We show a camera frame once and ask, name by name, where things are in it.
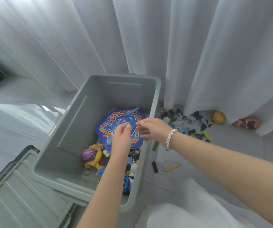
purple ball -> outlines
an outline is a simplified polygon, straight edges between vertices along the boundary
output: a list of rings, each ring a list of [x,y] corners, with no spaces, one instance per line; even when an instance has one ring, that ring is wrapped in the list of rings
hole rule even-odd
[[[81,158],[86,162],[92,161],[94,157],[95,152],[93,151],[93,149],[85,149],[81,154]]]

bracelet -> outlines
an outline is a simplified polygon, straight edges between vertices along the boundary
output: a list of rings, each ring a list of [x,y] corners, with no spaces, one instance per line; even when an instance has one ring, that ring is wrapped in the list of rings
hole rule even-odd
[[[172,130],[171,132],[170,132],[170,134],[168,135],[168,138],[167,138],[167,141],[166,141],[166,148],[165,148],[165,150],[170,150],[169,149],[169,144],[170,144],[170,138],[171,138],[171,136],[174,134],[174,132],[176,132],[177,131],[177,129],[174,129],[174,130]]]

blue ball with holes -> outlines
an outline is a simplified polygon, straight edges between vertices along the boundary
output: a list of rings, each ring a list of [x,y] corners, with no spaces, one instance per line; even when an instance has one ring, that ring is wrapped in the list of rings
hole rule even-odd
[[[124,177],[123,193],[129,191],[129,185],[130,185],[130,179],[129,179],[129,177],[125,176]]]

gray plastic storage bin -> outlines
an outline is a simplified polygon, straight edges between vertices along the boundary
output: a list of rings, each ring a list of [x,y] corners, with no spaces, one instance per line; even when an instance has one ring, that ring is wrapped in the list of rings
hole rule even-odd
[[[140,107],[154,117],[161,80],[156,77],[119,74],[89,77],[72,100],[34,165],[34,179],[52,187],[58,196],[85,206],[91,200],[98,181],[96,169],[83,176],[81,153],[97,142],[96,126],[111,109]],[[144,140],[130,196],[122,197],[120,212],[129,211],[136,200],[149,154],[150,140]]]
[[[39,150],[27,146],[0,173],[0,228],[66,228],[76,204],[32,180]]]

hand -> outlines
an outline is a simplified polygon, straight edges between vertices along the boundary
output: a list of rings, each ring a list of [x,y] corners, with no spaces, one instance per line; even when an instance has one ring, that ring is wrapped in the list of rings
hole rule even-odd
[[[111,156],[112,160],[128,162],[128,154],[131,149],[131,125],[129,122],[116,127],[112,136]]]
[[[172,127],[158,118],[146,118],[136,123],[137,129],[142,134],[141,138],[154,139],[166,147],[168,134]]]

